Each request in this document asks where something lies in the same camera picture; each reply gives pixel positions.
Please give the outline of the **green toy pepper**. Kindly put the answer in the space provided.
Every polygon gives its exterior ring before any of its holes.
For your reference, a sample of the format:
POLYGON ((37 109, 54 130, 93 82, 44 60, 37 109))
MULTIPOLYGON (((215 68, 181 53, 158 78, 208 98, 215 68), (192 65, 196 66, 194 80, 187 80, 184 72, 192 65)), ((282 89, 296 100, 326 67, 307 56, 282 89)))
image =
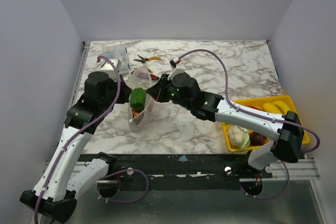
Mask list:
POLYGON ((130 95, 130 107, 135 110, 143 110, 146 102, 146 90, 139 87, 133 89, 130 95))

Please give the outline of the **clear zip top bag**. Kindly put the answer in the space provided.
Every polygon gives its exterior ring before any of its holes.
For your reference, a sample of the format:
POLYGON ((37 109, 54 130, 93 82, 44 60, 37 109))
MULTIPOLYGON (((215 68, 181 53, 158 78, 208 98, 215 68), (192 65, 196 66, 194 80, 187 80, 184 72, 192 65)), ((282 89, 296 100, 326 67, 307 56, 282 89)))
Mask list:
POLYGON ((128 86, 132 90, 128 103, 129 128, 132 131, 140 131, 148 123, 154 106, 154 99, 146 92, 153 86, 146 66, 141 66, 131 73, 128 86))

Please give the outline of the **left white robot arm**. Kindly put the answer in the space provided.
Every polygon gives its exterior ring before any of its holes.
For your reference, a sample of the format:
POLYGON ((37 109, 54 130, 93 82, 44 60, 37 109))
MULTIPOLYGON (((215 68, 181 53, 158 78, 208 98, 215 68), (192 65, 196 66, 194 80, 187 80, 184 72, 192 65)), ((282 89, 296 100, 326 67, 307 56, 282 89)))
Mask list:
POLYGON ((100 153, 88 168, 71 177, 98 125, 115 104, 128 103, 131 92, 120 75, 110 78, 102 71, 88 75, 83 94, 67 111, 61 139, 47 169, 33 189, 20 196, 20 202, 34 211, 35 222, 43 215, 52 221, 66 223, 81 194, 97 179, 112 179, 116 175, 113 157, 100 153))

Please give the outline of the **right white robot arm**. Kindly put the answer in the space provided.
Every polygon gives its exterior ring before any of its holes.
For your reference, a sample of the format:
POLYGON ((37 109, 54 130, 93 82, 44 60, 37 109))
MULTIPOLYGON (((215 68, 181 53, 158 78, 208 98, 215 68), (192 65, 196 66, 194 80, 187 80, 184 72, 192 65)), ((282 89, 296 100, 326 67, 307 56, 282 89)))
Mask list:
POLYGON ((255 177, 276 161, 296 163, 299 160, 304 131, 294 112, 267 113, 234 103, 219 94, 202 91, 196 79, 185 72, 172 79, 163 74, 146 92, 159 103, 172 102, 184 107, 200 120, 241 126, 268 138, 268 143, 252 150, 242 163, 241 171, 246 177, 255 177))

